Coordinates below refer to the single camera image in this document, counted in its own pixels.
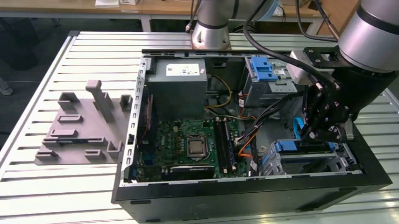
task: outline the red wire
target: red wire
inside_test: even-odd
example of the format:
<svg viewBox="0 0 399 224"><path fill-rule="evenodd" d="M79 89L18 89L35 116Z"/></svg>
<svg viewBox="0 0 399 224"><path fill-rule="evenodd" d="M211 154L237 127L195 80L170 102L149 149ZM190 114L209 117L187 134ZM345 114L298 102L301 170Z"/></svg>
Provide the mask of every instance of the red wire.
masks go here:
<svg viewBox="0 0 399 224"><path fill-rule="evenodd" d="M142 144L143 139L145 139L145 136L146 136L147 131L149 131L149 125L150 125L150 114L149 114L149 112L150 112L150 97L147 98L147 112L146 112L146 115L147 115L147 121L146 121L146 131L145 131L145 134L143 134L143 136L142 136L142 140L141 140L141 143L139 143L139 144Z"/></svg>

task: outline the desk leg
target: desk leg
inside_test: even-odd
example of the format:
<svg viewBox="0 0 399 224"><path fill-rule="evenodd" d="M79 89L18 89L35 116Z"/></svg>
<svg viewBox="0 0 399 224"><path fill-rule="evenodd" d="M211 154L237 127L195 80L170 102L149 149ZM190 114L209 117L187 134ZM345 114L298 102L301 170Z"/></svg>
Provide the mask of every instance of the desk leg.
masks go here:
<svg viewBox="0 0 399 224"><path fill-rule="evenodd" d="M13 92L14 92L13 88L9 86L9 84L6 83L6 81L0 77L0 93L5 96L10 96L13 94Z"/></svg>
<svg viewBox="0 0 399 224"><path fill-rule="evenodd" d="M325 20L322 17L314 18L313 24L310 25L310 28L308 29L309 35L313 35L313 36L318 35L320 29L324 25L324 22L325 22Z"/></svg>
<svg viewBox="0 0 399 224"><path fill-rule="evenodd" d="M141 15L143 32L151 32L151 15Z"/></svg>

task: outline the green motherboard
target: green motherboard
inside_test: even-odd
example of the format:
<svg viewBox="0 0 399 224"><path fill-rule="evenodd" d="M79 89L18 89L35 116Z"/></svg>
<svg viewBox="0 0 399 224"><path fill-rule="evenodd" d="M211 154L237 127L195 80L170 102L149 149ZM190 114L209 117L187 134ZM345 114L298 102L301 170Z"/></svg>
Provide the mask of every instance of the green motherboard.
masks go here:
<svg viewBox="0 0 399 224"><path fill-rule="evenodd" d="M162 181L159 169L165 166L214 166L214 178L244 177L248 175L245 160L237 161L237 170L233 172L223 173L219 170L214 122L211 119L159 121L154 164L139 169L139 171L145 173L146 181ZM232 139L234 139L240 135L238 122L236 119L232 119L228 121L228 124L230 129L229 134ZM207 149L205 150L207 151L205 154L201 154L201 147L206 147Z"/></svg>

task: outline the yellow wire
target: yellow wire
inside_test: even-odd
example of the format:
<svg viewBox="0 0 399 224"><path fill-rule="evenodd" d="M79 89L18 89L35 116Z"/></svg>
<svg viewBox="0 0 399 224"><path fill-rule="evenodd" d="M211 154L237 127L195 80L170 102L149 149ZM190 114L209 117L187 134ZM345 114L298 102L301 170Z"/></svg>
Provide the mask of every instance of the yellow wire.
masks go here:
<svg viewBox="0 0 399 224"><path fill-rule="evenodd" d="M230 102L232 102L232 98L233 98L233 94L232 94L232 89L230 86L228 85L228 83L223 81L223 79L219 76L213 75L217 79L219 79L219 81L226 85L228 89L229 89L229 100L226 101L226 103L219 104L219 105L211 105L211 106L206 106L206 108L218 108L218 107L223 107L226 106Z"/></svg>

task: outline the wooden desk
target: wooden desk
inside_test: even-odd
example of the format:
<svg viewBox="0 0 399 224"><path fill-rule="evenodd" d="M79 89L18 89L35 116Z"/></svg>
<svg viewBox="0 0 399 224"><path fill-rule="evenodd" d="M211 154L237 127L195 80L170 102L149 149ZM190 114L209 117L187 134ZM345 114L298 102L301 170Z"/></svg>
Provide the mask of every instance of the wooden desk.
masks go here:
<svg viewBox="0 0 399 224"><path fill-rule="evenodd" d="M296 7L284 6L286 21L297 22ZM151 32L151 19L189 20L191 0L141 0L138 5L95 8L95 0L0 0L0 17L141 19L145 32ZM309 34L316 35L324 19L318 11L302 8L304 22L310 22ZM268 21L282 21L273 16Z"/></svg>

